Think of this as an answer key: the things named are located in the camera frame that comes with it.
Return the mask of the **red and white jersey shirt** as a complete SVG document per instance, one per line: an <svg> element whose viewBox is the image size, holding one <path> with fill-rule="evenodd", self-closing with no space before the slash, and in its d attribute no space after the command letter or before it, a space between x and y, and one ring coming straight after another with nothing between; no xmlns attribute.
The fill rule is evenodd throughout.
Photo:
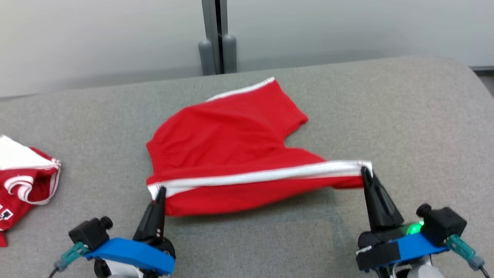
<svg viewBox="0 0 494 278"><path fill-rule="evenodd" d="M35 206L48 204L60 173L60 160L0 136L0 248L8 245L9 229Z"/></svg>

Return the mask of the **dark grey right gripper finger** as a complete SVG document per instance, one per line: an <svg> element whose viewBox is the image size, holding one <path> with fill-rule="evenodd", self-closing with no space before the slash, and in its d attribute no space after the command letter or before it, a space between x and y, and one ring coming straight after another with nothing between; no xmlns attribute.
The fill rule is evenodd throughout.
<svg viewBox="0 0 494 278"><path fill-rule="evenodd" d="M388 194L387 190L383 191L383 203L385 204L386 213L386 225L384 229L393 229L401 226L404 223L404 219L398 210L397 206L394 204L394 201Z"/></svg>
<svg viewBox="0 0 494 278"><path fill-rule="evenodd" d="M361 168L361 176L370 229L373 232L381 231L385 228L387 213L383 203L384 187L374 171L365 166Z"/></svg>

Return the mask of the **grey cylindrical post foot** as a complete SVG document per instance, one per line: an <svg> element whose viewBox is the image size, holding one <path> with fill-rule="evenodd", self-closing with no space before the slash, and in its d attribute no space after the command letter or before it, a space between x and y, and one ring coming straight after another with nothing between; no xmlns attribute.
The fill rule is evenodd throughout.
<svg viewBox="0 0 494 278"><path fill-rule="evenodd" d="M208 39L202 40L199 42L198 48L203 76L215 75L217 71L212 43Z"/></svg>
<svg viewBox="0 0 494 278"><path fill-rule="evenodd" d="M233 35L226 34L223 42L223 67L225 74L237 72L237 40Z"/></svg>

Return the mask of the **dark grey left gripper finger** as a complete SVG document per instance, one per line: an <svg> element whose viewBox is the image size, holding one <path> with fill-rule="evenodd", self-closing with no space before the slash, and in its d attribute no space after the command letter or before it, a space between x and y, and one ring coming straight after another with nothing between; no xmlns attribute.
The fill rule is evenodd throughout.
<svg viewBox="0 0 494 278"><path fill-rule="evenodd" d="M151 202L149 226L152 232L162 234L165 219L166 188L160 188L157 197Z"/></svg>
<svg viewBox="0 0 494 278"><path fill-rule="evenodd" d="M134 236L162 236L162 188L147 206Z"/></svg>

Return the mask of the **red shorts with white stripes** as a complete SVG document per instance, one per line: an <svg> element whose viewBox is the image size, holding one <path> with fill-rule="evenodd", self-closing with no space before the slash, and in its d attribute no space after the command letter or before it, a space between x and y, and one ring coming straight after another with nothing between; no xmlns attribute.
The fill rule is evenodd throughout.
<svg viewBox="0 0 494 278"><path fill-rule="evenodd" d="M146 145L152 200L165 197L166 214L183 217L257 209L321 188L363 188L374 177L372 162L286 146L307 121L274 77L181 109Z"/></svg>

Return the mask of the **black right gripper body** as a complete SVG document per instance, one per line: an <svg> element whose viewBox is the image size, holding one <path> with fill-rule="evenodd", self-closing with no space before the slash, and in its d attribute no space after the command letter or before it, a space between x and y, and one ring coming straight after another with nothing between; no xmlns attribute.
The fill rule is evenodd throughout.
<svg viewBox="0 0 494 278"><path fill-rule="evenodd" d="M360 271L392 271L401 263L404 265L417 264L418 258L405 260L400 255L398 239L420 232L421 222L405 223L404 220L388 222L369 222L370 231L362 232L358 238L356 252L357 266Z"/></svg>

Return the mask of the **grey partition post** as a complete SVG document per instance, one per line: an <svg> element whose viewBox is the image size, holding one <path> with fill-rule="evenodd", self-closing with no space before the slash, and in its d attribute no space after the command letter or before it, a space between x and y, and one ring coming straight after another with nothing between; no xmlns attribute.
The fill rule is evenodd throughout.
<svg viewBox="0 0 494 278"><path fill-rule="evenodd" d="M214 49L216 75L224 74L222 37L228 33L227 0L201 0L201 3L205 39L212 43Z"/></svg>

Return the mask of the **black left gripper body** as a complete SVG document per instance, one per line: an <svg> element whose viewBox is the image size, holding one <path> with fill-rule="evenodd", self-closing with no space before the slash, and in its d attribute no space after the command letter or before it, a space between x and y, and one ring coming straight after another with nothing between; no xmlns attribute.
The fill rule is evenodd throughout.
<svg viewBox="0 0 494 278"><path fill-rule="evenodd" d="M134 241L150 245L176 259L175 248L172 242L158 232L152 232L151 234L136 232L134 234Z"/></svg>

